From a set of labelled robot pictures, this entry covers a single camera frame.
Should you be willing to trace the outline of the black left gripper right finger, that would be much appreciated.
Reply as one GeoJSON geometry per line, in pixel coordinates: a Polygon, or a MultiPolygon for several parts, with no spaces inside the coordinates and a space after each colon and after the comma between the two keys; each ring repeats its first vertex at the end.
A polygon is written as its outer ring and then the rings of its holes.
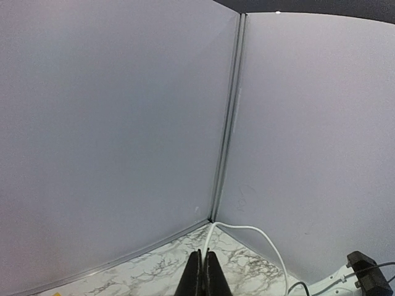
{"type": "Polygon", "coordinates": [[[215,252],[208,252],[205,258],[205,294],[231,296],[231,290],[215,252]]]}

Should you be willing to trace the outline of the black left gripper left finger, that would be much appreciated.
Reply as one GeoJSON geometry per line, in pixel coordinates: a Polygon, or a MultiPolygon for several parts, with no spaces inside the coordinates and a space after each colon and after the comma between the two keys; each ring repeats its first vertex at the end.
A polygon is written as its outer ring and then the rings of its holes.
{"type": "Polygon", "coordinates": [[[193,251],[188,258],[174,296],[203,295],[203,265],[200,250],[193,251]]]}

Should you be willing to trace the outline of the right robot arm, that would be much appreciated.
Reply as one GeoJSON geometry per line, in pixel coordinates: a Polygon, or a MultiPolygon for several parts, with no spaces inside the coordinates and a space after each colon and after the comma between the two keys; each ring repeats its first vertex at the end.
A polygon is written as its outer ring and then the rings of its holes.
{"type": "Polygon", "coordinates": [[[381,269],[394,262],[378,264],[360,251],[347,255],[347,263],[335,273],[308,287],[310,295],[392,296],[394,291],[381,269]]]}

